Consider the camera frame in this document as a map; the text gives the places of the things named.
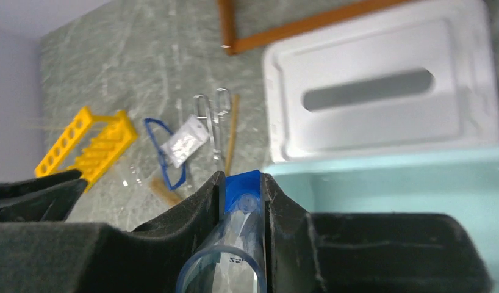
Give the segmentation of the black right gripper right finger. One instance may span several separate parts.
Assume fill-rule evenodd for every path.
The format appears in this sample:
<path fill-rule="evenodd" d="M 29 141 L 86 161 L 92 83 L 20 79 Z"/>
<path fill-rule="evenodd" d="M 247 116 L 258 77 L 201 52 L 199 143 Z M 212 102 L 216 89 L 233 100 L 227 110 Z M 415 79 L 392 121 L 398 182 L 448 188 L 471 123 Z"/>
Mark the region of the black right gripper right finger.
<path fill-rule="evenodd" d="M 473 241 L 454 218 L 428 213 L 310 213 L 269 174 L 269 292 L 491 292 Z"/>

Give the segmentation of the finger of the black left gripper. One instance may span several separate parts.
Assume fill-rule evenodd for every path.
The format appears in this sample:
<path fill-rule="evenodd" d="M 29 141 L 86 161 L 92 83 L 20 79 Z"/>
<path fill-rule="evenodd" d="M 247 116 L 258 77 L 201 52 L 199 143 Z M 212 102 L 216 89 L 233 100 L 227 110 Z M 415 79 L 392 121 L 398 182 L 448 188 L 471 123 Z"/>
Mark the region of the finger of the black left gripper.
<path fill-rule="evenodd" d="M 0 183 L 0 222 L 64 221 L 87 186 L 79 170 Z"/>

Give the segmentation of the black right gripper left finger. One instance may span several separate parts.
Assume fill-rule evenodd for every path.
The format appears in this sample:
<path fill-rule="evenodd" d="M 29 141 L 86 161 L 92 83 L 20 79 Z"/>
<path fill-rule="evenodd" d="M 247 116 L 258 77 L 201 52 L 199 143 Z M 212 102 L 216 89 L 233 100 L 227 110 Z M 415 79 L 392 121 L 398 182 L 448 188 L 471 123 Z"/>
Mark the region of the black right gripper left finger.
<path fill-rule="evenodd" d="M 0 292 L 174 292 L 220 220 L 226 177 L 131 232 L 106 223 L 0 222 Z"/>

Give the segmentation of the blue base graduated cylinder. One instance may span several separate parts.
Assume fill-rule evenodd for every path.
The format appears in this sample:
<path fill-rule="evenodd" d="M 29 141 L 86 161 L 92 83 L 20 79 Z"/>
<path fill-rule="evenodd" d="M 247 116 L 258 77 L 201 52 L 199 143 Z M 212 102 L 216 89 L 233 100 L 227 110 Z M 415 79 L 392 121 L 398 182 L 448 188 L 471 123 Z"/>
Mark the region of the blue base graduated cylinder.
<path fill-rule="evenodd" d="M 223 216 L 181 269 L 176 292 L 266 292 L 261 172 L 226 178 Z"/>

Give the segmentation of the blue safety glasses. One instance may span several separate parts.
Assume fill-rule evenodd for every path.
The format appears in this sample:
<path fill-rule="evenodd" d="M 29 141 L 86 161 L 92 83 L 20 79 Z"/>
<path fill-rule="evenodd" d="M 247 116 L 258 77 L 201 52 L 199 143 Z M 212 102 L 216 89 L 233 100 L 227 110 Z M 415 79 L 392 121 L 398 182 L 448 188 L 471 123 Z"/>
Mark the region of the blue safety glasses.
<path fill-rule="evenodd" d="M 158 160 L 158 163 L 160 165 L 160 169 L 161 169 L 162 176 L 163 176 L 163 181 L 166 184 L 169 191 L 175 191 L 178 187 L 181 187 L 186 182 L 186 179 L 187 179 L 186 165 L 185 164 L 181 165 L 181 175 L 180 175 L 179 179 L 177 180 L 177 182 L 172 184 L 170 181 L 170 177 L 168 175 L 168 172 L 167 172 L 168 167 L 169 167 L 169 165 L 167 163 L 167 159 L 169 159 L 170 157 L 169 157 L 169 155 L 165 154 L 163 148 L 158 144 L 157 139 L 156 139 L 156 135 L 155 135 L 154 131 L 152 130 L 151 125 L 154 124 L 154 125 L 161 127 L 170 136 L 172 136 L 174 134 L 174 132 L 163 121 L 161 121 L 159 119 L 144 118 L 143 124 L 144 124 L 144 127 L 146 129 L 146 132 L 149 135 L 149 139 L 157 152 L 157 160 Z"/>

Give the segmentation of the metal crucible tongs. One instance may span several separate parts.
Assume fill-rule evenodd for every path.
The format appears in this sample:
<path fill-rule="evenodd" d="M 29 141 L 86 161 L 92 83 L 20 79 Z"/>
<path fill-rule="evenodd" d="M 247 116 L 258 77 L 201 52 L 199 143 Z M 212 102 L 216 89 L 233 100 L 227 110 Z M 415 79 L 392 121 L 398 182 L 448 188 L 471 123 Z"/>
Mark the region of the metal crucible tongs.
<path fill-rule="evenodd" d="M 204 94 L 193 97 L 194 115 L 199 120 L 205 120 L 212 147 L 213 159 L 221 163 L 223 155 L 221 150 L 220 122 L 231 111 L 231 93 L 227 88 L 219 87 L 215 90 L 214 99 Z"/>

